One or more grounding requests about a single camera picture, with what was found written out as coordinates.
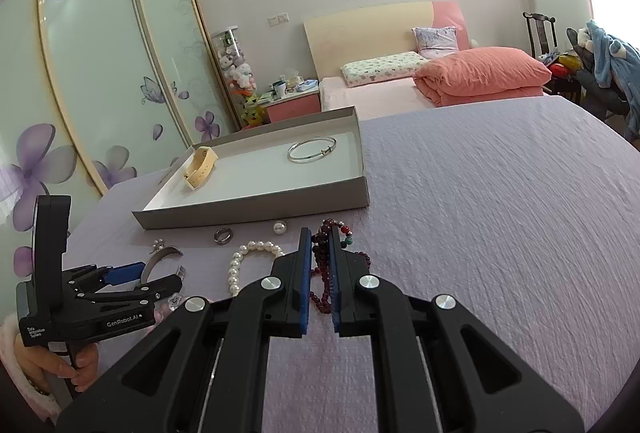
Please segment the person's left hand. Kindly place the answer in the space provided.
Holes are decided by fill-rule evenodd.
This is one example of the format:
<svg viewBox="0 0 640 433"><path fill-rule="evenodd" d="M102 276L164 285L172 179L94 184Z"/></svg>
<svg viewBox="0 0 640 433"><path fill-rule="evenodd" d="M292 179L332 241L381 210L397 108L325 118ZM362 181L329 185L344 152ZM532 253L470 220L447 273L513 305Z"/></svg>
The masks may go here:
<svg viewBox="0 0 640 433"><path fill-rule="evenodd" d="M25 377L45 392L51 390L47 375L69 379L77 392L87 390L98 379L99 349L96 344L87 345L76 354L75 367L42 346L25 346L19 335L14 341L14 354Z"/></svg>

